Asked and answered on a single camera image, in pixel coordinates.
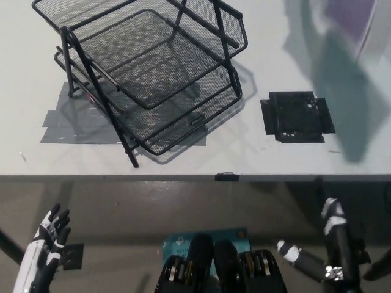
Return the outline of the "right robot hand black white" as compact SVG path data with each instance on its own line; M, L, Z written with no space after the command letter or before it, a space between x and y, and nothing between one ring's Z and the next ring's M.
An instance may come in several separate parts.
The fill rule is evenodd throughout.
M341 203L336 198L327 198L321 217L325 220L323 232L329 245L328 262L284 240L278 241L277 251L295 269L319 283L354 283L357 281L357 264Z

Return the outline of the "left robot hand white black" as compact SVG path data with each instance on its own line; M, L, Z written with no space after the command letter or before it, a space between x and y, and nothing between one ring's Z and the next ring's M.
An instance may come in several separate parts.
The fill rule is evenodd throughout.
M49 292L71 228L70 211L55 204L40 222L27 246L13 293Z

